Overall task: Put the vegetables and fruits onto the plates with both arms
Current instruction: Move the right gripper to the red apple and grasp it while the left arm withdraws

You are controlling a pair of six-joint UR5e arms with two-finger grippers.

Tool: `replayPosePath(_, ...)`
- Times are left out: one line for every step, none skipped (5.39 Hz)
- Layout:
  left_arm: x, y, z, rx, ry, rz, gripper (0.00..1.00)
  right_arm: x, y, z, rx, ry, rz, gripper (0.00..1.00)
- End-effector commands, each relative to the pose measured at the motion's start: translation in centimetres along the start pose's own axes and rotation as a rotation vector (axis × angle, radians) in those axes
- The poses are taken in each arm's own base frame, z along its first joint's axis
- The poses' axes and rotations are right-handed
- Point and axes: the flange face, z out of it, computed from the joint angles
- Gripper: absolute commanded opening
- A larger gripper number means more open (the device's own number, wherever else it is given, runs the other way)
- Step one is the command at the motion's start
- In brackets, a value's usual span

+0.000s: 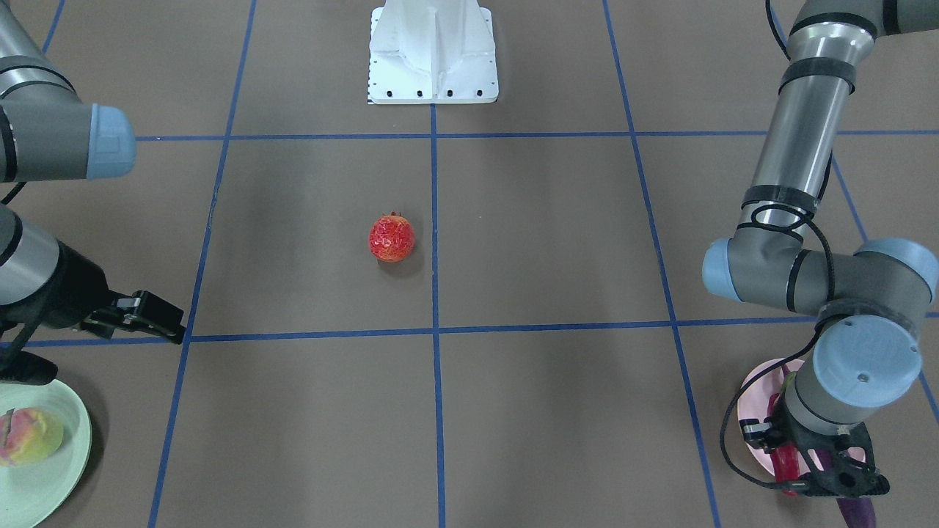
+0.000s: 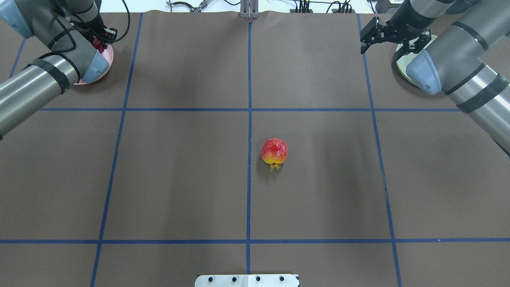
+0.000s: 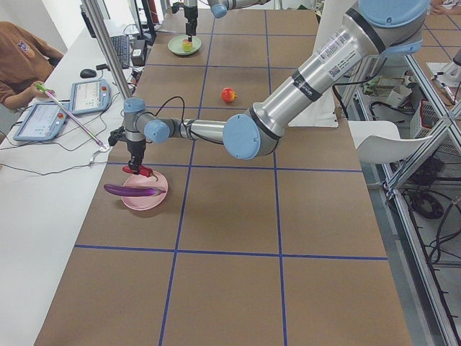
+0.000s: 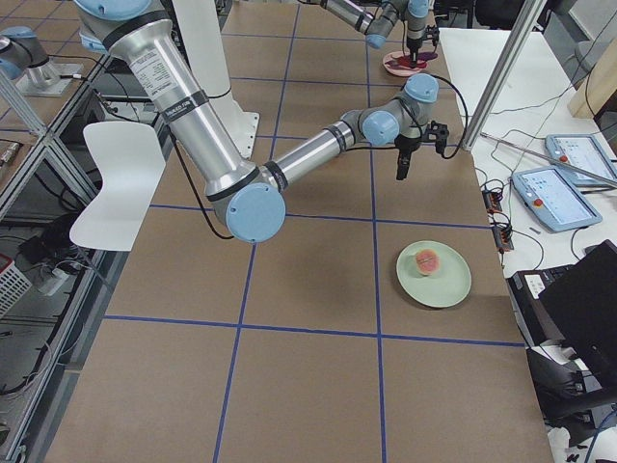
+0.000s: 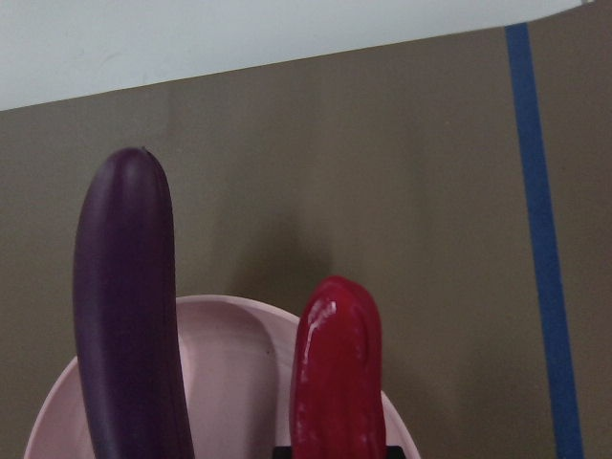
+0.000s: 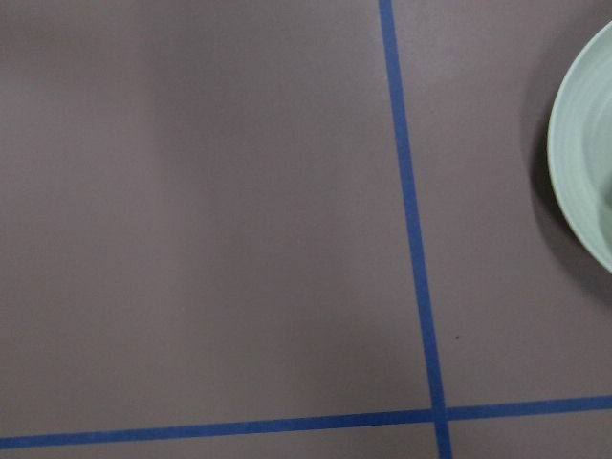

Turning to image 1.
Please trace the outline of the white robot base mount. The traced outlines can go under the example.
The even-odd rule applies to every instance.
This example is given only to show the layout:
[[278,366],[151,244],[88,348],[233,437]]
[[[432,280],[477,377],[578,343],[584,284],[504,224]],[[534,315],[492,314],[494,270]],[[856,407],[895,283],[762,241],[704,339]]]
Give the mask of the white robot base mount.
[[477,1],[387,1],[372,10],[367,103],[487,104],[499,99],[491,10]]

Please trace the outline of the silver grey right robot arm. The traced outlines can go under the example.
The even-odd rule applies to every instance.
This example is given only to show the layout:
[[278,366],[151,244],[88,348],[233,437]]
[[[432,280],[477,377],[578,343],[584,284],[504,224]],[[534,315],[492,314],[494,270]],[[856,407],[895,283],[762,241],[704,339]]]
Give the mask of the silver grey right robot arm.
[[111,290],[100,266],[10,207],[28,183],[126,176],[137,148],[126,114],[84,103],[7,1],[1,37],[1,177],[11,187],[1,207],[1,318],[2,331],[16,331],[2,347],[2,381],[43,386],[56,380],[57,365],[26,350],[42,327],[101,339],[121,330],[181,343],[181,308],[145,290]]

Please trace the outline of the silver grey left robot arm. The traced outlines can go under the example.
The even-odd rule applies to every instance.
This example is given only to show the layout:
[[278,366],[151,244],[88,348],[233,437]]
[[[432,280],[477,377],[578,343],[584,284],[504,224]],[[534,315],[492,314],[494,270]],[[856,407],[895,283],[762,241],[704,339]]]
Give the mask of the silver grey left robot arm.
[[709,293],[811,318],[809,341],[756,371],[725,408],[728,467],[762,488],[866,498],[890,484],[866,421],[922,371],[921,328],[937,301],[937,257],[908,238],[838,247],[822,208],[835,187],[836,134],[860,70],[886,37],[937,29],[935,1],[805,1],[782,26],[786,60],[751,183],[730,237],[702,258]]

